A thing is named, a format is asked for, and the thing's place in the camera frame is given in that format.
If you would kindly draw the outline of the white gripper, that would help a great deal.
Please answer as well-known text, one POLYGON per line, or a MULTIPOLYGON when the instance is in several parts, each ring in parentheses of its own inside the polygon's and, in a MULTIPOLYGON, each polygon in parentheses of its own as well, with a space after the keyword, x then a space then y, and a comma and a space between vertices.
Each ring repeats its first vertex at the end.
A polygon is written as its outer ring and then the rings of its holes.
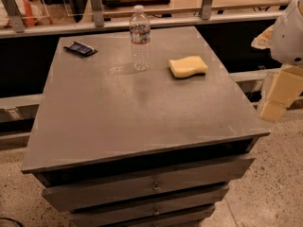
POLYGON ((270 49, 274 60, 289 66, 274 74, 259 118, 277 122, 303 92, 303 0, 293 0, 276 19, 251 42, 256 49, 270 49))

